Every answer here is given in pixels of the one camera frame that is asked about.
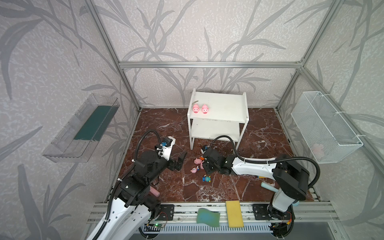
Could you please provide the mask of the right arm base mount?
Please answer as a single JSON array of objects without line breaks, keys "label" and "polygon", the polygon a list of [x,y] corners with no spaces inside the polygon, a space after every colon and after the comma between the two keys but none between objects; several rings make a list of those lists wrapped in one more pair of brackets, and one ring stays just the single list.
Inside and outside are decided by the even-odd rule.
[{"label": "right arm base mount", "polygon": [[253,204],[252,210],[256,220],[288,222],[296,218],[292,205],[286,212],[274,209],[271,204]]}]

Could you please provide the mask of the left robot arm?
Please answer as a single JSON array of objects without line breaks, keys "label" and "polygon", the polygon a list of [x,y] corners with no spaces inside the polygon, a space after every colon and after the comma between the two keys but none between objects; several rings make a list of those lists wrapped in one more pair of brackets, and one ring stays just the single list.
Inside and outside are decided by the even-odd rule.
[{"label": "left robot arm", "polygon": [[[153,150],[140,155],[140,146],[150,133],[156,136],[158,143]],[[151,184],[166,169],[182,169],[186,154],[177,160],[171,158],[175,142],[171,136],[161,138],[156,130],[142,135],[135,149],[133,168],[118,179],[110,193],[106,213],[88,236],[90,240],[128,240],[144,223],[159,216],[161,202],[151,193]]]}]

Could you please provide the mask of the teal toy utensil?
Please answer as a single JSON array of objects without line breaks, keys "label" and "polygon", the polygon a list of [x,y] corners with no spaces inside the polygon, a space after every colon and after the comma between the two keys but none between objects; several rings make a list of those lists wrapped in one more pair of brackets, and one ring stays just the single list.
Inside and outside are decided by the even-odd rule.
[{"label": "teal toy utensil", "polygon": [[274,193],[277,193],[279,190],[277,188],[275,188],[274,186],[268,184],[268,183],[265,183],[265,182],[261,182],[261,187],[264,188],[264,189],[267,189],[269,191],[272,191]]}]

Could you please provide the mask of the green circuit board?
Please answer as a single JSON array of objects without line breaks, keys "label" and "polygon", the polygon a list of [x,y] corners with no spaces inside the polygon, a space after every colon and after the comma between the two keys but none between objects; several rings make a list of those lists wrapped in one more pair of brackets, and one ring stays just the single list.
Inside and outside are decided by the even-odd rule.
[{"label": "green circuit board", "polygon": [[166,227],[166,223],[154,223],[154,224],[147,224],[145,226],[147,231],[150,232],[159,232],[161,229],[164,229]]}]

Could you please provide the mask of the white two-tier shelf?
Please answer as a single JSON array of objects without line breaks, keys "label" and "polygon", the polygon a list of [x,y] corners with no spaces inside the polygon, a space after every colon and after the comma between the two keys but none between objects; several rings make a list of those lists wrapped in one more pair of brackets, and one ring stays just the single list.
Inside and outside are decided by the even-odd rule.
[{"label": "white two-tier shelf", "polygon": [[[197,114],[193,113],[194,104],[200,107]],[[202,113],[203,105],[209,107],[207,114]],[[214,140],[221,135],[229,136],[238,149],[250,120],[247,94],[205,93],[194,89],[187,118],[190,149],[194,148],[196,139]]]}]

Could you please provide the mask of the pink pig toy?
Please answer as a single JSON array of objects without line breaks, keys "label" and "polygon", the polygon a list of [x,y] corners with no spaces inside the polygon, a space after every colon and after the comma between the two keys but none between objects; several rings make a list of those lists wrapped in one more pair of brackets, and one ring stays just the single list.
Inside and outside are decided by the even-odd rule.
[{"label": "pink pig toy", "polygon": [[196,165],[200,165],[202,162],[203,162],[203,160],[200,159],[200,158],[194,160],[194,163],[195,163]]},{"label": "pink pig toy", "polygon": [[194,114],[197,114],[199,111],[200,111],[200,107],[199,107],[199,105],[194,104],[194,105],[193,105],[193,113],[194,113]]},{"label": "pink pig toy", "polygon": [[202,113],[203,113],[203,114],[207,114],[208,111],[209,111],[209,107],[208,107],[207,105],[203,105],[203,106],[202,106]]}]

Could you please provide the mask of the teal blue Doraemon figure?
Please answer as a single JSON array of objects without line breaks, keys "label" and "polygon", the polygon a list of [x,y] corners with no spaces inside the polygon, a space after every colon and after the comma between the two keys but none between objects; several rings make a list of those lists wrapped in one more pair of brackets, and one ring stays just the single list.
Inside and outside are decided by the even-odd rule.
[{"label": "teal blue Doraemon figure", "polygon": [[211,177],[210,176],[204,176],[202,177],[203,182],[210,183],[211,182]]}]

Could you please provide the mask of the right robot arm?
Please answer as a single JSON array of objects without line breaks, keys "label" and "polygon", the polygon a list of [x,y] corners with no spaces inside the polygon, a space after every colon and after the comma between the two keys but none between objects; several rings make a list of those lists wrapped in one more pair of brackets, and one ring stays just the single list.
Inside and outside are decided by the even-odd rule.
[{"label": "right robot arm", "polygon": [[[214,143],[223,138],[228,139],[233,147],[234,153],[227,157],[213,148]],[[204,145],[201,152],[203,168],[209,175],[250,175],[275,181],[280,188],[269,203],[270,215],[281,216],[293,203],[306,200],[308,189],[317,183],[321,175],[319,164],[308,157],[244,158],[237,151],[232,138],[225,135],[215,138],[209,146]]]}]

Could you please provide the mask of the clear plastic wall bin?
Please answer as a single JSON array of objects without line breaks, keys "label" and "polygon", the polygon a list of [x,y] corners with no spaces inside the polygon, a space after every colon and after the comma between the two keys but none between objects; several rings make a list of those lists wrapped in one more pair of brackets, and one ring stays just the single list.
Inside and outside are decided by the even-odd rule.
[{"label": "clear plastic wall bin", "polygon": [[117,97],[89,95],[42,156],[54,163],[86,163],[120,107]]}]

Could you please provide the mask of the green blue sponge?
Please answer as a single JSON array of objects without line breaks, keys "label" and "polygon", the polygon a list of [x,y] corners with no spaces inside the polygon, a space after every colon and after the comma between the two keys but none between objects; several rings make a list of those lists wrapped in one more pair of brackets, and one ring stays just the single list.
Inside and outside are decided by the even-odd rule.
[{"label": "green blue sponge", "polygon": [[196,222],[197,224],[205,224],[212,228],[218,228],[220,226],[220,213],[212,212],[208,209],[200,208]]}]

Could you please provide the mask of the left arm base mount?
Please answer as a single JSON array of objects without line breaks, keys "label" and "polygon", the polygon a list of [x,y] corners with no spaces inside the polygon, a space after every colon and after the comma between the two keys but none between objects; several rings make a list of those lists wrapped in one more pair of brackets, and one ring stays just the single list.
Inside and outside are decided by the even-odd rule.
[{"label": "left arm base mount", "polygon": [[151,220],[156,221],[172,221],[174,219],[175,205],[160,204],[157,205],[151,213]]}]

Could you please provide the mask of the pink Doraemon figure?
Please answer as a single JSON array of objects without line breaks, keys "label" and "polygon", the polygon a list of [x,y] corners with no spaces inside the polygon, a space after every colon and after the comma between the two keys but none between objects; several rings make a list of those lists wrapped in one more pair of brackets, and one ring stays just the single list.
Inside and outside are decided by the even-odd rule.
[{"label": "pink Doraemon figure", "polygon": [[191,169],[191,173],[193,173],[193,174],[197,173],[199,170],[200,170],[199,167],[195,167],[195,168]]}]

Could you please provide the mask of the pink object in basket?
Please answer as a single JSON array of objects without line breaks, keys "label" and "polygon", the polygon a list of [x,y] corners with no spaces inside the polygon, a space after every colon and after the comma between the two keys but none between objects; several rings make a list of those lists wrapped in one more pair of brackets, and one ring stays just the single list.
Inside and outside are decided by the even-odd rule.
[{"label": "pink object in basket", "polygon": [[322,144],[314,144],[311,150],[317,160],[321,160],[325,156],[324,145]]}]

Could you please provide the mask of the yellow sponge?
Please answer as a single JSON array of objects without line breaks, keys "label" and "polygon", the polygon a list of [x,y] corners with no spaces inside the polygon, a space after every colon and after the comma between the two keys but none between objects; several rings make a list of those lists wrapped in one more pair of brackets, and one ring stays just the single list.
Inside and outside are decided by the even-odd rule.
[{"label": "yellow sponge", "polygon": [[243,228],[243,216],[240,201],[226,201],[228,224],[230,228]]}]

